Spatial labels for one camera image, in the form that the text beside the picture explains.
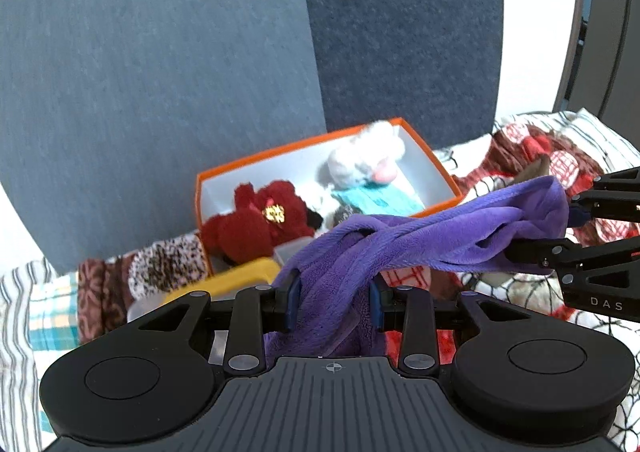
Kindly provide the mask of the white fluffy cloth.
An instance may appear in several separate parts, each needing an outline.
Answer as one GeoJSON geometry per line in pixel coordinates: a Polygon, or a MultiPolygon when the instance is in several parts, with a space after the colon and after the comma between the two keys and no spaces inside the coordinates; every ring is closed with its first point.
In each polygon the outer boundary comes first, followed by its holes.
{"type": "Polygon", "coordinates": [[[362,128],[331,153],[328,169],[339,189],[374,184],[388,185],[399,175],[398,161],[405,155],[399,127],[375,121],[362,128]]]}

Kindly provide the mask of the dark blue sofa cushion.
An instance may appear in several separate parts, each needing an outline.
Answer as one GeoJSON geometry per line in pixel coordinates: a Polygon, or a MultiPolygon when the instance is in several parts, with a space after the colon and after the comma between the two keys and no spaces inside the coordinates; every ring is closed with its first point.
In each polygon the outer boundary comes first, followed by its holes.
{"type": "Polygon", "coordinates": [[[400,117],[429,146],[494,124],[503,0],[306,0],[329,130],[400,117]]]}

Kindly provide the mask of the black white speckled pouch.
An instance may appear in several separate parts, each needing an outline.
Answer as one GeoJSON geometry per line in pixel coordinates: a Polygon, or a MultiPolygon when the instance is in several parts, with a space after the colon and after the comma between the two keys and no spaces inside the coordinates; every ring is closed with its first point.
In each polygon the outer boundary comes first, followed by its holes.
{"type": "Polygon", "coordinates": [[[134,300],[171,293],[208,276],[203,245],[196,234],[181,235],[139,250],[128,272],[134,300]]]}

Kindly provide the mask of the patterned patchwork bedsheet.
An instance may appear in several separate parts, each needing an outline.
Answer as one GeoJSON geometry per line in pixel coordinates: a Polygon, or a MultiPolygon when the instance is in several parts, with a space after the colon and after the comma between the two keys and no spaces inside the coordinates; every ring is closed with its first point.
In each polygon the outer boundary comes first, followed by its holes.
{"type": "MultiPolygon", "coordinates": [[[[538,175],[553,175],[568,195],[594,178],[636,167],[639,151],[585,109],[525,114],[496,123],[491,134],[436,154],[460,191],[472,199],[538,175]]],[[[130,288],[149,259],[146,250],[103,261],[89,259],[58,275],[46,259],[22,265],[1,279],[1,447],[41,451],[54,439],[39,406],[39,380],[67,351],[127,321],[130,288]]],[[[424,267],[386,273],[390,285],[416,285],[433,294],[458,287],[517,303],[561,320],[622,337],[639,349],[637,324],[565,307],[557,279],[527,274],[457,273],[439,279],[424,267]]]]}

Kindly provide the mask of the blue surgical face mask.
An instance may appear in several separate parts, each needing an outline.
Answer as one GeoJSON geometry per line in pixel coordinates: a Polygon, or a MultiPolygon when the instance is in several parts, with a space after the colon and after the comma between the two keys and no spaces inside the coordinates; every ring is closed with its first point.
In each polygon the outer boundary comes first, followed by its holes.
{"type": "Polygon", "coordinates": [[[408,195],[393,184],[369,183],[347,190],[334,190],[332,196],[342,205],[358,208],[365,215],[410,217],[424,210],[419,198],[408,195]]]}

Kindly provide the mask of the clear plastic storage container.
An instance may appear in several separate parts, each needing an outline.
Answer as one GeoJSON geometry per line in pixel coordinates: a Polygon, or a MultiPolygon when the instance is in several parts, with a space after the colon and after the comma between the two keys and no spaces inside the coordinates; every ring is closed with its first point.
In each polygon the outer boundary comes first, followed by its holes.
{"type": "MultiPolygon", "coordinates": [[[[277,261],[278,264],[281,264],[279,254],[276,253],[276,257],[273,259],[277,261]]],[[[195,297],[203,297],[205,294],[209,297],[210,302],[210,315],[216,319],[215,322],[215,336],[213,341],[212,350],[210,350],[209,360],[208,362],[211,365],[219,365],[222,366],[222,362],[224,362],[224,349],[226,349],[226,342],[228,338],[228,331],[231,320],[231,313],[233,308],[233,300],[236,295],[239,294],[241,290],[237,291],[232,297],[224,297],[222,299],[212,299],[206,291],[192,291],[192,293],[181,296],[180,298],[186,298],[189,295],[195,297]]],[[[128,321],[134,322],[134,320],[141,319],[142,316],[145,316],[152,311],[159,309],[160,307],[165,307],[165,305],[161,305],[160,302],[163,298],[169,293],[164,294],[156,294],[150,297],[142,298],[136,300],[134,304],[128,311],[128,321]]]]}

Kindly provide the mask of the red plush flower toy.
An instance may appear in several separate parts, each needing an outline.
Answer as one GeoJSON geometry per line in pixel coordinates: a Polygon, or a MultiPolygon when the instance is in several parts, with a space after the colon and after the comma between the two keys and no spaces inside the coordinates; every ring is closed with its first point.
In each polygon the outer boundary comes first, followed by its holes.
{"type": "Polygon", "coordinates": [[[322,223],[290,181],[272,181],[258,191],[245,183],[234,190],[234,210],[210,217],[200,238],[209,256],[238,265],[270,258],[277,246],[313,237],[322,223]]]}

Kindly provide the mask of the purple microfibre cloth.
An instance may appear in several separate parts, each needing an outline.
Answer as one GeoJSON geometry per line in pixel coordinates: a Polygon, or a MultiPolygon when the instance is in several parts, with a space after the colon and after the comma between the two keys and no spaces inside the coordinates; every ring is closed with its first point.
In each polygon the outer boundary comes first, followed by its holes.
{"type": "Polygon", "coordinates": [[[299,250],[274,285],[299,274],[294,331],[269,333],[269,363],[280,357],[382,356],[372,326],[369,284],[378,273],[418,265],[446,272],[536,273],[503,255],[515,238],[564,236],[568,201],[551,175],[506,186],[425,218],[355,215],[299,250]]]}

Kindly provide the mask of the dark door frame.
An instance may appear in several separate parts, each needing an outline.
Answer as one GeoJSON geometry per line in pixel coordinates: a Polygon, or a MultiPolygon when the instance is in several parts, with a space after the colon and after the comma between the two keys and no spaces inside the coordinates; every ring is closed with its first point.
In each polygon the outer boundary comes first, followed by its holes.
{"type": "Polygon", "coordinates": [[[639,0],[575,0],[553,109],[582,108],[639,143],[639,0]]]}

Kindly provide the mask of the orange cardboard box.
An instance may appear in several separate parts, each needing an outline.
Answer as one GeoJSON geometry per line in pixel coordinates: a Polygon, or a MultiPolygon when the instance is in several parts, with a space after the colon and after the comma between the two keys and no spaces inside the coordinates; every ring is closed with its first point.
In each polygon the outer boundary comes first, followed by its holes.
{"type": "MultiPolygon", "coordinates": [[[[419,133],[402,118],[393,118],[390,124],[406,149],[398,161],[400,175],[393,186],[420,201],[423,209],[414,215],[421,218],[460,204],[463,194],[459,187],[419,133]]],[[[212,216],[232,212],[234,190],[244,183],[258,190],[274,180],[290,181],[296,193],[311,205],[314,193],[331,186],[330,154],[361,130],[356,126],[317,135],[199,173],[194,194],[196,225],[201,227],[212,216]]]]}

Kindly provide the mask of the grey sofa back cushion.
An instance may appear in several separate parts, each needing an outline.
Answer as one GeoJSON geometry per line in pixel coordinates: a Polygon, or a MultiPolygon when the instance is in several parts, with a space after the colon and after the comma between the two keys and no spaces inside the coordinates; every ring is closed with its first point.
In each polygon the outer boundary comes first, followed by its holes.
{"type": "Polygon", "coordinates": [[[198,172],[324,129],[306,0],[1,0],[1,181],[60,272],[189,232],[198,172]]]}

